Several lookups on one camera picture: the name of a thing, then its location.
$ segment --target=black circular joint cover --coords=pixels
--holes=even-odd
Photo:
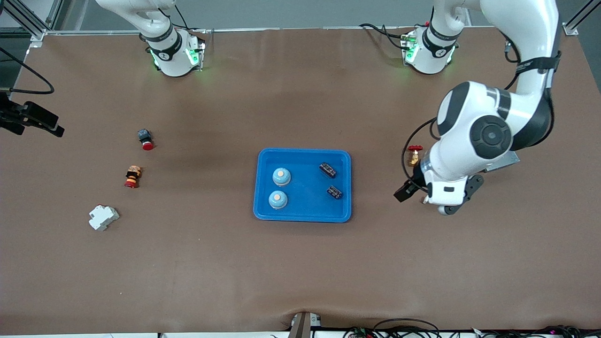
[[[511,146],[511,130],[505,121],[494,115],[480,117],[469,130],[472,147],[481,158],[503,155]]]

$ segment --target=table surface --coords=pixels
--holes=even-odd
[[[403,144],[455,85],[503,87],[514,65],[494,29],[466,29],[430,76],[372,34],[216,34],[204,71],[183,78],[155,71],[137,36],[44,38],[27,63],[56,93],[13,100],[66,132],[0,132],[0,333],[279,330],[299,311],[339,327],[599,327],[601,96],[578,40],[562,41],[549,139],[442,217],[392,196]],[[24,73],[19,86],[43,83]],[[256,219],[266,147],[347,150],[350,221]],[[140,187],[127,189],[134,164]],[[121,215],[104,232],[87,223],[99,203]]]

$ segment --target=blue tray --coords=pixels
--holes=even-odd
[[[320,169],[326,162],[336,170],[331,179]],[[286,186],[277,186],[273,172],[280,167],[292,177]],[[337,200],[327,193],[330,185],[343,194]],[[269,205],[269,195],[281,190],[288,195],[282,209]],[[351,214],[350,155],[343,150],[265,148],[259,153],[253,211],[260,220],[343,223]]]

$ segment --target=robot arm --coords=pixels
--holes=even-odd
[[[418,185],[427,189],[426,202],[460,206],[473,187],[473,175],[509,150],[539,143],[551,128],[550,92],[558,64],[554,0],[436,0],[430,25],[406,40],[407,63],[424,73],[444,68],[463,28],[460,4],[481,9],[514,45],[522,60],[516,70],[517,89],[509,93],[471,81],[453,88],[436,119],[441,139],[415,167],[412,180],[395,193],[399,201],[409,198]],[[439,210],[448,214],[444,207]]]
[[[168,76],[183,76],[202,68],[204,41],[184,29],[173,27],[160,10],[175,6],[175,0],[96,0],[98,4],[138,30],[150,46],[155,66]]]

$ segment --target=black rectangular component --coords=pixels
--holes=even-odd
[[[332,179],[336,177],[336,170],[334,170],[334,168],[332,168],[326,162],[320,164],[319,169],[321,169],[324,174],[328,175],[328,177],[330,177]]]
[[[335,186],[331,185],[328,188],[328,194],[330,194],[333,198],[336,198],[337,200],[342,198],[342,192],[338,189],[336,189]]]

